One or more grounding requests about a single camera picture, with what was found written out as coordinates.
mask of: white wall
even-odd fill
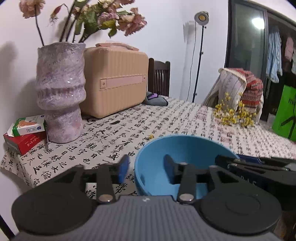
[[[35,27],[35,19],[24,19],[18,8],[19,1],[5,0],[0,5],[0,133],[4,134],[17,118],[42,113],[36,105],[34,81],[36,76],[37,48],[41,42]],[[114,41],[126,42],[145,52],[149,57],[171,62],[170,96],[178,98],[184,65],[184,39],[180,0],[136,0],[133,6],[146,17],[147,26],[132,36],[118,32]],[[72,0],[50,0],[38,16],[45,44],[59,40],[66,14],[64,8],[58,22],[49,25],[49,16],[61,3],[71,6]],[[86,41],[87,47],[109,40],[107,32],[96,33]],[[0,137],[0,159],[3,156],[3,139]],[[13,231],[17,231],[10,214],[10,207],[23,188],[16,186],[0,172],[0,213]]]
[[[296,21],[296,9],[286,0],[253,0],[268,8],[274,9],[288,18]],[[210,91],[217,77],[218,69],[224,67],[227,35],[228,35],[228,0],[196,1],[188,0],[182,4],[183,22],[192,21],[194,15],[199,11],[207,11],[210,21],[204,31],[204,42],[200,74],[197,84],[197,96],[195,103],[202,103]],[[191,85],[188,101],[192,101],[194,85],[197,74],[197,66],[200,51],[202,27],[197,25],[197,39],[194,53],[193,67],[191,73]],[[194,22],[189,22],[189,33],[187,34],[185,65],[182,78],[180,99],[186,100],[189,90],[190,66],[192,62],[192,51],[194,46]]]

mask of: tablecloth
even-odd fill
[[[126,182],[114,185],[116,196],[137,195],[134,184],[134,161],[137,152],[149,141],[149,135],[185,134],[200,136],[230,148],[238,154],[278,156],[296,159],[296,144],[272,133],[264,124],[242,128],[223,126],[213,115],[213,109],[195,103],[165,97],[168,106],[140,104],[103,119],[84,119],[81,136],[67,144],[45,140],[20,156],[7,147],[1,167],[36,187],[63,171],[78,165],[97,168],[107,162],[118,162],[124,154],[130,156]],[[86,194],[95,198],[96,184],[89,183]]]

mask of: gray gripper base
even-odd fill
[[[193,206],[171,196],[122,196],[100,205],[81,227],[55,236],[20,232],[13,241],[280,241],[273,233],[238,237],[206,224]]]

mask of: peach suitcase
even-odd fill
[[[82,113],[102,118],[146,97],[148,56],[122,43],[100,43],[84,52],[86,99]]]

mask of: power cord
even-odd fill
[[[186,101],[188,101],[188,97],[189,97],[189,91],[190,91],[190,85],[191,85],[191,70],[193,65],[193,57],[194,57],[194,50],[195,50],[195,44],[196,44],[196,22],[195,21],[194,21],[194,28],[195,28],[195,39],[194,39],[194,47],[193,47],[192,61],[191,61],[191,67],[190,67],[189,89],[188,89],[188,95],[187,95]]]

